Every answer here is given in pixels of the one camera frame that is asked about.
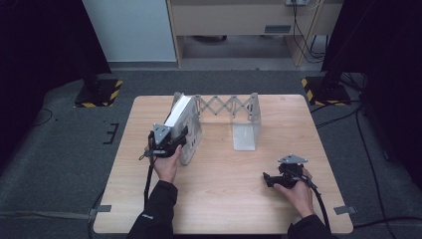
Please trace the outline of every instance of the person's arm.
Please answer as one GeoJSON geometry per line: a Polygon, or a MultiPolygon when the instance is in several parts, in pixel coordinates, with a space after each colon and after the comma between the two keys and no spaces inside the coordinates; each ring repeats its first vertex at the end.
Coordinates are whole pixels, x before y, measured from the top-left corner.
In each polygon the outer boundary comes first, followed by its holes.
{"type": "MultiPolygon", "coordinates": [[[[304,168],[304,175],[312,177],[304,168]]],[[[302,220],[291,225],[288,230],[289,238],[293,239],[314,239],[334,238],[326,229],[314,212],[313,192],[302,181],[298,181],[292,189],[275,183],[274,188],[281,192],[293,204],[302,217],[302,220]]]]}
{"type": "Polygon", "coordinates": [[[144,210],[131,227],[127,238],[173,237],[173,207],[177,201],[177,188],[173,182],[180,153],[181,146],[179,145],[171,157],[156,160],[154,169],[159,181],[152,190],[144,210]]]}

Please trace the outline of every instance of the gray carpet floor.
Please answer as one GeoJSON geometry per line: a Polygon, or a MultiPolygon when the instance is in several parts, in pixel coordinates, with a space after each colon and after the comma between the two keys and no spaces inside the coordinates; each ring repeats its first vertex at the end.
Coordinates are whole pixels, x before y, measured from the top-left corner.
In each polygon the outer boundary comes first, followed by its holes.
{"type": "MultiPolygon", "coordinates": [[[[283,71],[133,71],[115,72],[123,80],[111,107],[77,109],[74,100],[83,82],[50,91],[34,126],[0,177],[0,212],[49,211],[87,214],[106,187],[121,136],[137,96],[173,95],[305,95],[301,79],[318,72],[283,71]],[[108,131],[118,129],[112,144],[108,131]]],[[[346,88],[353,100],[358,92],[346,88]]],[[[343,117],[359,103],[326,107],[313,113],[316,125],[343,117]]],[[[310,106],[310,111],[317,109],[310,106]]],[[[399,161],[387,161],[368,119],[359,125],[388,218],[422,217],[422,192],[399,161]]],[[[382,219],[374,177],[355,115],[318,128],[318,133],[346,205],[354,206],[353,225],[382,219]]],[[[396,238],[422,238],[422,223],[391,221],[396,238]]],[[[124,238],[99,235],[93,238],[124,238]]],[[[89,238],[88,220],[49,217],[0,217],[0,238],[89,238]]],[[[355,229],[338,238],[393,238],[385,224],[355,229]]]]}

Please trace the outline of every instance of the wall outlet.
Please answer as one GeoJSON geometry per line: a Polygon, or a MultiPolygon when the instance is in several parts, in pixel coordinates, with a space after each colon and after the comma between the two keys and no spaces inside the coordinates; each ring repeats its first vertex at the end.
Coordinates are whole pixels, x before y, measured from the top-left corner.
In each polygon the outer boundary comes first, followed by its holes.
{"type": "Polygon", "coordinates": [[[296,4],[297,6],[307,6],[310,3],[310,0],[286,0],[287,6],[293,6],[296,4]]]}

